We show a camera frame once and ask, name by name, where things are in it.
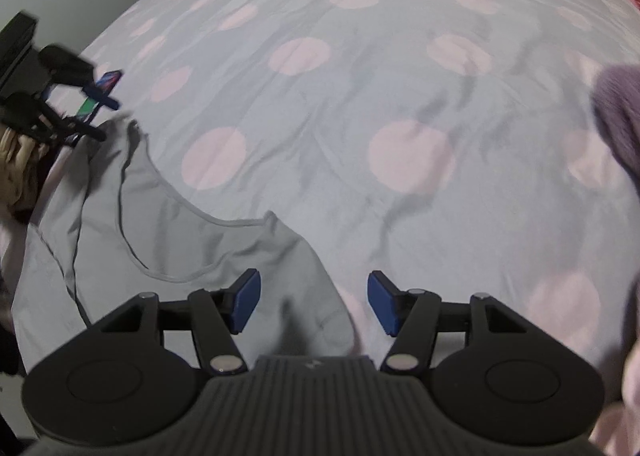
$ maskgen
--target mattress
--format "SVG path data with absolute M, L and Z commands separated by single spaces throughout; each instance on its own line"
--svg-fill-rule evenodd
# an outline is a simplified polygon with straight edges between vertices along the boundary
M 310 243 L 358 352 L 380 362 L 392 341 L 366 299 L 382 270 L 448 301 L 491 293 L 609 399 L 640 208 L 590 91 L 639 53 L 629 0 L 140 0 L 84 52 L 124 70 L 113 95 L 183 197 L 220 219 L 271 210 Z M 21 350 L 56 348 L 23 327 Z

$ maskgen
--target bed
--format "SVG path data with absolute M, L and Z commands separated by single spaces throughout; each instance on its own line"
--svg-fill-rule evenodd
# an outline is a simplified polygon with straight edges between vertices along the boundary
M 629 0 L 140 0 L 84 54 L 124 70 L 113 95 L 183 197 L 271 210 L 309 242 L 355 352 L 379 363 L 391 342 L 376 269 L 448 301 L 491 293 L 619 396 L 640 207 L 590 90 L 640 58 Z M 27 285 L 14 304 L 27 369 L 57 347 L 22 334 L 20 307 L 46 298 Z

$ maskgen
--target blue gripper pad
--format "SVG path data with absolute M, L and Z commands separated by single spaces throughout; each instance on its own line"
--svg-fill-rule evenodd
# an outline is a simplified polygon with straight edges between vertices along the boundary
M 229 330 L 240 333 L 260 300 L 260 272 L 252 270 L 244 285 L 236 292 Z
M 396 301 L 374 273 L 367 280 L 367 298 L 385 333 L 396 337 L 400 331 L 400 319 L 396 313 Z

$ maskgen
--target polka dot bed sheet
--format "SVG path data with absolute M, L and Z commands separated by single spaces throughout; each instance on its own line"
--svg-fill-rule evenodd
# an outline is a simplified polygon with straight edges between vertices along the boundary
M 495 295 L 618 393 L 640 207 L 590 90 L 640 58 L 628 0 L 140 0 L 85 55 L 190 202 L 309 241 L 376 362 L 379 269 Z

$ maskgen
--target gray shirt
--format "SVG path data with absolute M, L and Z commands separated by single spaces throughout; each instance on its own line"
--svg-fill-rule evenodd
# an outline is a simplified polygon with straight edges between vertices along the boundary
M 12 308 L 27 370 L 137 293 L 185 299 L 225 288 L 247 268 L 262 277 L 257 308 L 235 337 L 249 364 L 260 354 L 352 349 L 347 309 L 302 237 L 272 212 L 222 221 L 199 211 L 155 169 L 135 121 L 103 127 L 107 141 L 78 144 L 28 230 Z M 196 364 L 190 333 L 166 332 L 164 343 Z

